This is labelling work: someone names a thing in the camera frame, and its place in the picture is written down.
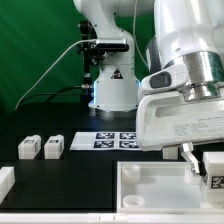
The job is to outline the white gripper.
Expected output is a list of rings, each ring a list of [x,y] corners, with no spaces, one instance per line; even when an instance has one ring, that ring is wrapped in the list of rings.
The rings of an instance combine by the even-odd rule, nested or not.
[[[144,151],[181,145],[181,156],[200,175],[193,143],[224,140],[224,96],[185,102],[177,92],[145,96],[138,106],[136,135]]]

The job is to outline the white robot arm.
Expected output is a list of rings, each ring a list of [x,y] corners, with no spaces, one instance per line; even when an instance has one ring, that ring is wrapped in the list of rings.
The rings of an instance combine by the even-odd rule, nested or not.
[[[90,107],[103,113],[136,111],[136,135],[143,150],[179,146],[195,174],[200,163],[193,144],[209,135],[177,135],[175,125],[196,121],[196,112],[221,96],[224,68],[215,45],[206,0],[73,0],[93,26],[100,75]],[[160,70],[143,80],[133,71],[134,37],[115,24],[115,16],[155,16]]]

